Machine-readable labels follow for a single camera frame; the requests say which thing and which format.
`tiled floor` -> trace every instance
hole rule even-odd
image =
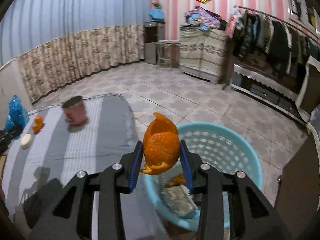
[[[277,177],[306,135],[294,121],[260,102],[233,91],[221,90],[179,69],[157,68],[146,63],[123,65],[92,75],[50,94],[37,107],[53,105],[74,95],[106,92],[123,94],[134,111],[140,139],[147,125],[160,112],[175,124],[217,122],[239,133],[256,150],[264,172],[263,193],[274,204]]]

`white soap bar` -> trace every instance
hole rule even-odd
[[[21,147],[27,149],[32,143],[31,134],[27,133],[21,138]]]

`window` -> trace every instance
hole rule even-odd
[[[290,0],[292,20],[302,22],[308,29],[317,32],[318,15],[309,0]]]

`bed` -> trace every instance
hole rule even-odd
[[[25,204],[36,192],[53,181],[64,186],[80,170],[88,174],[101,172],[118,162],[123,154],[134,150],[138,141],[134,117],[121,95],[88,98],[85,106],[88,123],[81,127],[70,127],[65,122],[61,106],[31,112],[23,134],[33,134],[31,126],[38,114],[44,117],[41,132],[34,136],[28,149],[23,150],[19,140],[10,145],[2,186],[9,218],[25,238],[31,231],[30,225],[35,223],[28,221],[30,215],[26,214],[28,205]],[[145,194],[142,176],[140,174],[131,195],[121,195],[126,239],[168,239]],[[51,187],[51,197],[58,191],[56,188],[59,185]],[[93,204],[92,239],[98,239],[98,194]],[[41,202],[37,207],[43,210],[46,205]]]

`plastic basket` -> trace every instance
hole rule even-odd
[[[251,145],[239,134],[224,126],[192,122],[178,126],[179,139],[185,140],[188,150],[201,156],[218,171],[235,174],[244,171],[257,187],[262,190],[262,169],[260,161]],[[199,225],[200,210],[180,218],[171,212],[163,202],[159,192],[167,181],[182,173],[180,161],[169,171],[158,175],[144,175],[148,198],[159,214],[173,224],[190,231],[196,231]],[[224,227],[230,227],[227,193],[223,193]]]

